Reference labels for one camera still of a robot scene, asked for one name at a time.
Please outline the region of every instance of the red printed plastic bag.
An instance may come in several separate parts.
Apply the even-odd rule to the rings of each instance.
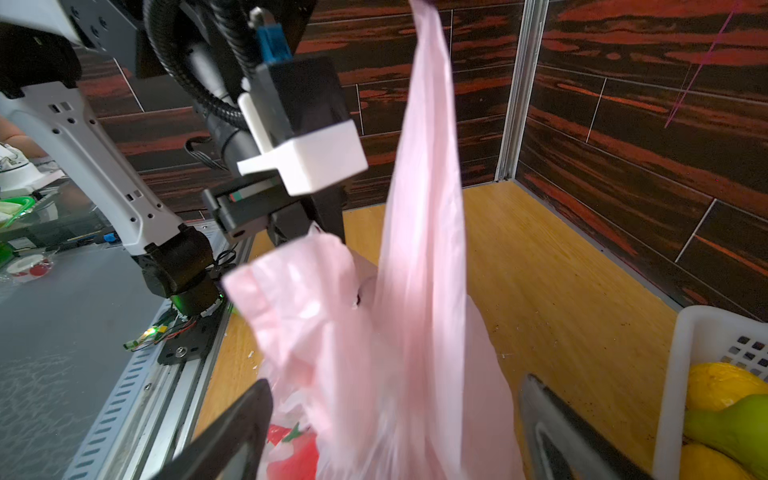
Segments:
[[[259,477],[520,478],[514,409],[466,294],[452,73],[437,11],[418,35],[379,270],[310,232],[225,277],[275,410]]]

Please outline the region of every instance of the cable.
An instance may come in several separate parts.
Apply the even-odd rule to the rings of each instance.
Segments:
[[[212,169],[212,170],[225,170],[229,171],[227,167],[224,165],[216,162],[213,158],[208,157],[206,154],[204,154],[201,151],[197,151],[194,149],[192,144],[206,144],[211,141],[211,137],[192,137],[188,139],[186,142],[184,142],[184,150],[195,160],[199,161],[206,167]]]
[[[235,267],[235,259],[237,258],[237,243],[231,248],[219,253],[214,259],[213,267],[210,269],[210,277],[214,280],[221,278],[222,275],[229,272]]]
[[[136,340],[131,340],[130,342],[124,343],[123,348],[135,352],[144,344],[150,344],[152,342],[157,344],[157,342],[159,342],[160,339],[162,339],[162,337],[167,334],[169,325],[178,320],[178,318],[179,312],[176,311],[173,307],[169,308],[163,312],[162,315],[160,315],[160,318],[157,320],[157,322],[146,329],[144,333],[142,333],[141,336],[139,336]]]
[[[179,3],[180,0],[146,0],[144,2],[144,25],[157,59],[160,60],[163,68],[176,80],[184,91],[204,109],[223,119],[228,124],[247,131],[248,125],[245,122],[243,112],[236,105],[230,105],[210,93],[184,63],[174,32],[176,16],[180,14]],[[212,0],[211,7],[213,8],[216,5],[216,8],[232,8],[233,3],[236,8],[233,8],[232,12],[227,15],[222,12],[224,21],[229,22],[227,23],[227,30],[222,28],[222,35],[224,35],[227,43],[233,49],[240,67],[243,67],[241,62],[245,61],[245,57],[248,56],[248,51],[245,50],[245,47],[249,45],[248,42],[243,43],[242,37],[245,35],[244,32],[237,31],[245,24],[244,14],[240,10],[237,0]],[[242,17],[243,24],[237,21],[236,15],[238,13]]]
[[[245,78],[250,78],[261,63],[261,50],[248,28],[240,0],[210,0],[217,27],[235,55]]]
[[[136,347],[135,349],[131,349],[132,352],[138,352],[139,350],[146,349],[147,347],[150,347],[152,345],[157,345],[155,342],[144,342],[140,346]]]
[[[195,325],[197,325],[197,320],[194,320],[194,321],[193,321],[193,322],[192,322],[192,323],[191,323],[189,326],[187,326],[187,327],[183,328],[182,330],[180,330],[180,331],[178,331],[178,332],[175,332],[175,333],[171,333],[170,335],[163,337],[163,339],[162,339],[162,340],[170,340],[170,339],[173,339],[173,338],[175,338],[175,337],[177,337],[177,336],[181,335],[182,333],[186,332],[187,330],[189,330],[190,328],[192,328],[192,327],[193,327],[193,326],[195,326]]]
[[[197,316],[193,315],[187,319],[185,319],[183,322],[177,323],[174,326],[172,326],[168,331],[163,335],[160,339],[157,339],[157,342],[162,342],[165,340],[169,335],[178,332],[179,330],[183,329],[186,325],[189,325],[190,321],[197,320]]]

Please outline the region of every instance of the gray table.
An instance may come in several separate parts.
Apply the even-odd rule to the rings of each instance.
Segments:
[[[202,227],[214,252],[221,251],[225,241],[213,224]],[[110,465],[119,464],[125,473],[134,462],[137,470],[126,478],[141,478],[142,465],[151,463],[153,442],[138,451],[135,444],[141,431],[127,429],[149,425],[162,436],[160,425],[173,415],[178,422],[194,424],[197,410],[190,412],[189,405],[194,391],[207,382],[213,360],[169,370],[155,362],[159,348],[145,349],[147,355],[139,360],[141,352],[123,350],[122,343],[146,329],[169,302],[149,293],[140,270],[121,247],[81,247],[53,260],[54,268],[38,280],[13,288],[0,286],[0,331],[5,340],[0,349],[0,476],[110,478],[105,476]],[[209,358],[215,359],[216,351]],[[123,379],[132,362],[145,367],[142,379],[156,378],[154,388],[126,387],[132,392],[121,397],[130,399],[121,405],[124,414],[108,416],[115,420],[99,425],[110,412],[114,395],[126,390],[121,385],[126,385]],[[174,394],[188,398],[187,410],[169,414],[167,405],[154,408],[156,425],[150,425],[148,409],[158,401],[168,404],[166,398]],[[98,434],[106,426],[109,438],[97,442],[99,454],[78,460],[94,450],[88,443],[95,433],[106,438]],[[174,448],[181,449],[185,442],[177,443]],[[127,445],[129,452],[116,455],[116,449],[126,450]],[[133,454],[143,458],[134,460]],[[172,454],[161,455],[158,465]]]

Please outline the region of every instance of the green container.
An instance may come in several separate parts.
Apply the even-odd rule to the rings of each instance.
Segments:
[[[32,197],[13,197],[13,198],[6,198],[5,200],[0,200],[0,202],[8,202],[9,204],[17,204],[21,205],[22,209],[16,212],[16,215],[11,217],[10,220],[5,222],[3,225],[0,226],[0,229],[8,228],[11,226],[11,223],[14,223],[17,218],[19,218],[21,215],[24,214],[27,210],[29,210],[33,205],[35,205],[35,199]]]

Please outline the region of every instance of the lemon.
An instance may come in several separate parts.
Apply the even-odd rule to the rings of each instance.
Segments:
[[[700,363],[690,367],[685,406],[719,412],[748,395],[768,395],[768,383],[729,363]]]
[[[680,480],[756,480],[741,465],[698,443],[680,451]]]

